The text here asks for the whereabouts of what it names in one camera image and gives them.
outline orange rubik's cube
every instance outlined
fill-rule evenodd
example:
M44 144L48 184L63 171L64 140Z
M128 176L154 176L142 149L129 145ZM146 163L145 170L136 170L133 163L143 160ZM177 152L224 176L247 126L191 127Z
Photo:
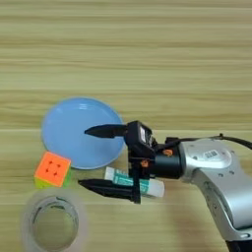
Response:
M34 174L35 186L65 187L70 181L71 161L59 155L46 152Z

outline transparent tape roll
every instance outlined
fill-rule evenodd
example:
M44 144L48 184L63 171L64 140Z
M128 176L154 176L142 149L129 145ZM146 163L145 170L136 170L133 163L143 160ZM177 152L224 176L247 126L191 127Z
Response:
M87 237L85 208L75 194L67 189L48 188L39 190L26 205L22 219L22 238L26 252L81 252ZM42 247L34 234L36 220L48 209L65 212L73 222L73 239L64 247L48 250Z

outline blue plate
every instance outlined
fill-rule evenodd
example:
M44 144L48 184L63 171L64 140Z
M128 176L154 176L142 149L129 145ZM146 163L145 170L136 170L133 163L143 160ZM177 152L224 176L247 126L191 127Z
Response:
M42 123L46 148L69 158L72 167L95 169L108 165L123 150L123 138L100 139L85 130L101 124L123 124L120 116L107 104L86 97L75 97L56 104Z

